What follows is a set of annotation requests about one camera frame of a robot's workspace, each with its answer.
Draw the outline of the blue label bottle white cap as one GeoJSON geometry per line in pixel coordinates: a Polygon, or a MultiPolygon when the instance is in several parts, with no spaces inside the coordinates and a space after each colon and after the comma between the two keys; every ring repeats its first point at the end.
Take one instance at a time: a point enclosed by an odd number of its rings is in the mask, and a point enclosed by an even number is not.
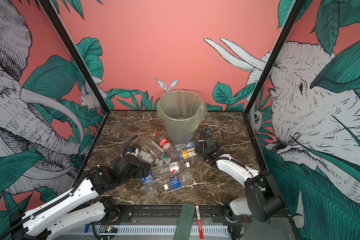
{"type": "Polygon", "coordinates": [[[154,195],[158,192],[156,182],[151,172],[148,173],[147,177],[142,178],[142,184],[147,195],[154,195]]]}

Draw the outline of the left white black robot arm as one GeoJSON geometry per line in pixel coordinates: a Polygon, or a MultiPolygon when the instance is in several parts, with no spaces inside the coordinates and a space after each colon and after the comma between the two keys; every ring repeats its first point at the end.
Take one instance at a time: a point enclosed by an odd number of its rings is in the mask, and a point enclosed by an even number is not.
{"type": "Polygon", "coordinates": [[[94,167],[67,192],[29,211],[10,213],[10,228],[0,235],[0,240],[11,235],[13,240],[52,240],[76,227],[95,222],[113,223],[121,212],[111,197],[106,197],[89,207],[77,207],[103,193],[127,183],[130,179],[148,176],[150,165],[133,155],[118,157],[106,167],[94,167]]]}

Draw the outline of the red white label water bottle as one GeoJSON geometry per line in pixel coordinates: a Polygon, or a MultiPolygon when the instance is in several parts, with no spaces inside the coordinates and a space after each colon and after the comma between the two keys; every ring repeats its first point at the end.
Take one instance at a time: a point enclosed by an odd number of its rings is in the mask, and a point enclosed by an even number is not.
{"type": "Polygon", "coordinates": [[[182,173],[186,171],[189,167],[189,162],[171,162],[151,168],[151,173],[154,178],[163,178],[182,173]]]}

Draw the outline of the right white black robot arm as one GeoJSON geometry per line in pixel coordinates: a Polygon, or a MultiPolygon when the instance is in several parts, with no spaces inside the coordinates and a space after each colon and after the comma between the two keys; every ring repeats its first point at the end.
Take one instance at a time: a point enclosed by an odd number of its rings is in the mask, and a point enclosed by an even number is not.
{"type": "Polygon", "coordinates": [[[269,171],[260,172],[247,167],[222,151],[224,140],[224,134],[218,143],[211,133],[200,131],[197,149],[206,164],[228,174],[245,189],[245,197],[229,201],[227,217],[252,216],[262,223],[266,222],[286,207],[274,176],[269,171]]]}

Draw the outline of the blue label crushed bottle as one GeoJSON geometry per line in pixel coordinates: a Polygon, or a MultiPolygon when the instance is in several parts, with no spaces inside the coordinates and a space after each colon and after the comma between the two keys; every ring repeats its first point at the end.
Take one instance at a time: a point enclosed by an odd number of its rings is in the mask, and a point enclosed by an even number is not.
{"type": "Polygon", "coordinates": [[[177,191],[186,185],[192,184],[193,182],[194,180],[191,173],[186,171],[170,178],[163,187],[165,191],[177,191]]]}

